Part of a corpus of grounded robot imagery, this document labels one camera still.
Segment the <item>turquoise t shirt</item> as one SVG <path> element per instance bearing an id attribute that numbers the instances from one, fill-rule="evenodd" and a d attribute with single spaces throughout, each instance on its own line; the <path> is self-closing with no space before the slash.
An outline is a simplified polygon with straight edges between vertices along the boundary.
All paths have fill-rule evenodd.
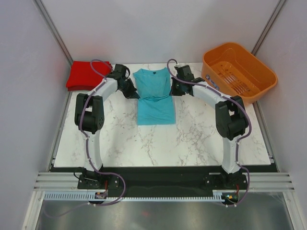
<path id="1" fill-rule="evenodd" d="M 170 74 L 167 68 L 139 69 L 133 76 L 140 96 L 137 105 L 137 125 L 175 124 L 175 104 L 170 96 Z"/>

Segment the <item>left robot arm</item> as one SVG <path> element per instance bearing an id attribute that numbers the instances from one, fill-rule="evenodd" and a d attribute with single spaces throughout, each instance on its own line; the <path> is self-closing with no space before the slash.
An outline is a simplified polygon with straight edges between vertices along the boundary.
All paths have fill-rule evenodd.
<path id="1" fill-rule="evenodd" d="M 140 96 L 130 79 L 130 69 L 125 65 L 116 64 L 111 67 L 104 61 L 94 59 L 90 67 L 102 80 L 90 92 L 77 95 L 74 122 L 83 135 L 84 167 L 94 172 L 88 182 L 94 188 L 101 188 L 105 184 L 105 176 L 99 171 L 103 167 L 100 131 L 105 122 L 104 101 L 117 91 L 122 92 L 127 99 L 140 99 Z"/>

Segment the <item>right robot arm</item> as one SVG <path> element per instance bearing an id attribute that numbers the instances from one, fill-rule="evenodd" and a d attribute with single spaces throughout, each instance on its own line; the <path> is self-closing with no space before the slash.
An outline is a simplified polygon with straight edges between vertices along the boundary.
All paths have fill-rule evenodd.
<path id="1" fill-rule="evenodd" d="M 220 184 L 232 188 L 237 183 L 234 173 L 243 167 L 238 160 L 239 143 L 251 133 L 251 122 L 240 96 L 231 97 L 211 87 L 204 79 L 195 78 L 190 66 L 175 65 L 176 75 L 168 68 L 172 77 L 172 96 L 189 94 L 204 100 L 215 110 L 216 130 L 223 138 L 222 169 Z"/>

